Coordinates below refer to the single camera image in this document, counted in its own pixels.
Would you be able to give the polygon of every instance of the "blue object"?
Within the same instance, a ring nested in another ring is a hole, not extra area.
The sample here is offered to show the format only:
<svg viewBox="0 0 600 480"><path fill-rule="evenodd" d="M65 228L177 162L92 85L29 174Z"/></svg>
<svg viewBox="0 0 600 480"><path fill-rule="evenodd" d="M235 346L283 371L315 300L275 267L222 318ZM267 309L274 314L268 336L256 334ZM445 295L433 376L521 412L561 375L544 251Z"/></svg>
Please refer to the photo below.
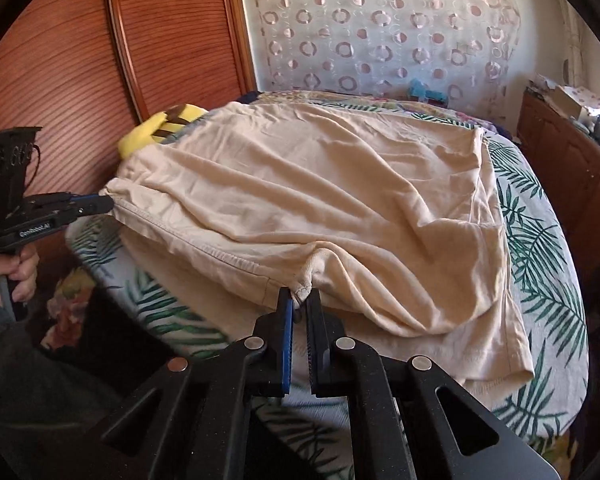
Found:
<svg viewBox="0 0 600 480"><path fill-rule="evenodd" d="M411 81L411 85L409 86L409 99L418 100L421 103L436 101L437 104L442 104L445 107L449 104L449 97L447 94L435 90L427 90L427 87L419 79Z"/></svg>
<svg viewBox="0 0 600 480"><path fill-rule="evenodd" d="M294 323L294 301L289 299L286 301L285 310L285 333L283 336L282 346L282 391L285 394L289 393L291 387L291 334Z"/></svg>

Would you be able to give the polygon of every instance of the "sheer curtain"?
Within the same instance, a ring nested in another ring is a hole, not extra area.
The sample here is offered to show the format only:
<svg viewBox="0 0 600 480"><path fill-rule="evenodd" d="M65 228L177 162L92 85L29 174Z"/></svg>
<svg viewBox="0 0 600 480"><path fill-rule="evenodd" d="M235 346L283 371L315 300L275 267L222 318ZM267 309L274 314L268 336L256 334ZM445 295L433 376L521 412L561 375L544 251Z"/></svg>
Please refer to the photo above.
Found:
<svg viewBox="0 0 600 480"><path fill-rule="evenodd" d="M260 90L405 97L498 117L518 44L515 0L244 0Z"/></svg>
<svg viewBox="0 0 600 480"><path fill-rule="evenodd" d="M568 86L586 86L587 74L582 58L582 38L584 22L567 0L560 1L560 10L564 20L564 37L567 42L567 54L564 63L564 84Z"/></svg>

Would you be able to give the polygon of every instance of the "wooden door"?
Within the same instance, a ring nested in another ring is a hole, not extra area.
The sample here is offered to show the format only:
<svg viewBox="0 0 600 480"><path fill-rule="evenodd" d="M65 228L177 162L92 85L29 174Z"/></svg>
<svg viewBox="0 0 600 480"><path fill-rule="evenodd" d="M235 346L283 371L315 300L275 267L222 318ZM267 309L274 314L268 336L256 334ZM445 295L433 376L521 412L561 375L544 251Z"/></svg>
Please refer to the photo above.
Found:
<svg viewBox="0 0 600 480"><path fill-rule="evenodd" d="M560 171L560 189L556 190L552 205L567 238L578 223L591 198L596 173L594 161L579 142L566 139L562 159L557 161Z"/></svg>
<svg viewBox="0 0 600 480"><path fill-rule="evenodd" d="M138 117L175 104L215 108L245 82L225 0L109 0L120 61Z"/></svg>
<svg viewBox="0 0 600 480"><path fill-rule="evenodd" d="M42 163L28 193L99 190L135 119L104 0L33 0L0 41L0 130L43 128ZM36 246L38 284L53 286L75 265L63 234Z"/></svg>
<svg viewBox="0 0 600 480"><path fill-rule="evenodd" d="M600 265L600 174L590 178L589 200L568 236L580 281L586 281Z"/></svg>
<svg viewBox="0 0 600 480"><path fill-rule="evenodd" d="M544 119L536 113L534 103L530 102L525 95L520 122L518 123L518 137L522 140L520 150L532 167L535 161L538 140L542 135L542 128L544 128Z"/></svg>
<svg viewBox="0 0 600 480"><path fill-rule="evenodd" d="M554 208L556 206L561 208L562 160L566 147L563 132L559 131L553 123L543 121L542 131L538 135L530 164Z"/></svg>

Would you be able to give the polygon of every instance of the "bedspread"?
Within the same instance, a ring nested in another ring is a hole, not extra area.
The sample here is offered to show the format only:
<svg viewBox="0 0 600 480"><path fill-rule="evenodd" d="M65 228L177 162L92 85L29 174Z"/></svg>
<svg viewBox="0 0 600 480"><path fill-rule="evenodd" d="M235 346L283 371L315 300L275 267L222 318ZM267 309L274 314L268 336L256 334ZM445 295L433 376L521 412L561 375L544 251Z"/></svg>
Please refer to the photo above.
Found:
<svg viewBox="0 0 600 480"><path fill-rule="evenodd" d="M411 114L423 120L453 121L470 128L476 121L429 105L353 98L320 92L263 94L264 102L298 100L326 106L357 107L378 113ZM568 428L587 390L587 332L578 280L566 240L535 174L510 141L487 133L497 177L498 199L506 222L512 260L512 292L522 308L534 360L535 378L497 406L493 413L539 452ZM120 241L111 218L74 224L69 243L138 323L179 353L201 358L215 354L228 339L192 313L144 270ZM201 294L198 301L204 301ZM330 478L346 478L350 442L346 403L314 399L301 385L285 407L261 402L260 418L290 447Z"/></svg>

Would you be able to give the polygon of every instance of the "metal rivet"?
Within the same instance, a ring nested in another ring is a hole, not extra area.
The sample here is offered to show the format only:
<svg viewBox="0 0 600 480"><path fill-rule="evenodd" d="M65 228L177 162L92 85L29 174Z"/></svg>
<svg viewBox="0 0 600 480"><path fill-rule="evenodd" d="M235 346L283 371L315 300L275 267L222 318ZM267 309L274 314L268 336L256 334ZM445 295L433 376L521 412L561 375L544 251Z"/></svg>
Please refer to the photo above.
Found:
<svg viewBox="0 0 600 480"><path fill-rule="evenodd" d="M184 357L174 357L167 363L170 372L182 372L187 369L189 362Z"/></svg>
<svg viewBox="0 0 600 480"><path fill-rule="evenodd" d="M356 347L356 342L350 337L341 337L336 341L336 346L340 350L353 350Z"/></svg>
<svg viewBox="0 0 600 480"><path fill-rule="evenodd" d="M264 339L256 335L252 335L251 337L248 337L244 340L244 345L249 350L257 350L264 346Z"/></svg>
<svg viewBox="0 0 600 480"><path fill-rule="evenodd" d="M413 358L411 365L413 365L416 370L426 372L427 370L431 370L431 359L424 357L424 355L419 355Z"/></svg>

